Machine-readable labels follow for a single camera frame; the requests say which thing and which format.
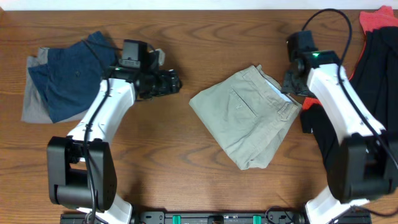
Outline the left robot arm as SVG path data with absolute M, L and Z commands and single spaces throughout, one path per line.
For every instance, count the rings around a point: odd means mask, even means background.
M 111 143 L 137 100 L 178 93 L 175 70 L 110 66 L 83 119 L 65 137 L 47 145 L 49 199 L 82 212 L 75 223 L 136 223 L 133 206 L 117 194 Z

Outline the khaki shorts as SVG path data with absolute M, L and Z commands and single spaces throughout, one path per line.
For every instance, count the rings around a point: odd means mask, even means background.
M 199 92 L 189 105 L 239 169 L 265 169 L 302 109 L 280 89 L 261 65 L 251 65 Z

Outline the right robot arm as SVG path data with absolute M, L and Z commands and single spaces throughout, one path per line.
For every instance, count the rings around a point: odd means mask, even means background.
M 292 50 L 283 93 L 317 98 L 338 140 L 327 187 L 307 202 L 308 223 L 336 223 L 343 215 L 397 188 L 397 134 L 386 131 L 351 86 L 331 50 Z

